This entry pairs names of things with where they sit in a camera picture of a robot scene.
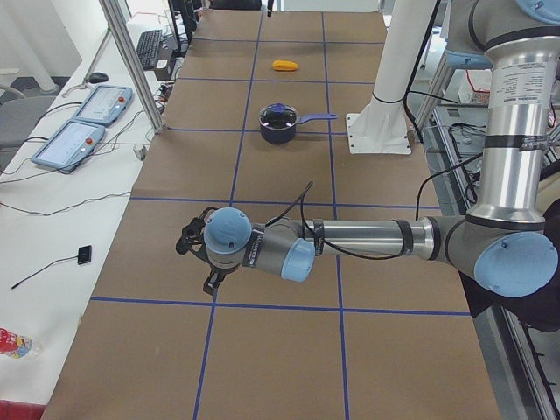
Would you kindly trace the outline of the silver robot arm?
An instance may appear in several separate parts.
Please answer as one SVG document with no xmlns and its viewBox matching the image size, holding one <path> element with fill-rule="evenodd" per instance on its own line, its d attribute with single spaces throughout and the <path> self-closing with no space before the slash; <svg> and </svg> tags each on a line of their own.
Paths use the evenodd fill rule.
<svg viewBox="0 0 560 420">
<path fill-rule="evenodd" d="M 240 267 L 301 282 L 324 253 L 372 261 L 404 256 L 447 263 L 482 288 L 521 298 L 559 264 L 536 208 L 549 141 L 550 95 L 559 60 L 556 1 L 455 1 L 448 46 L 486 56 L 493 68 L 478 199 L 463 216 L 406 220 L 291 220 L 255 224 L 232 207 L 209 207 L 185 226 L 179 254 L 207 263 L 214 294 Z"/>
</svg>

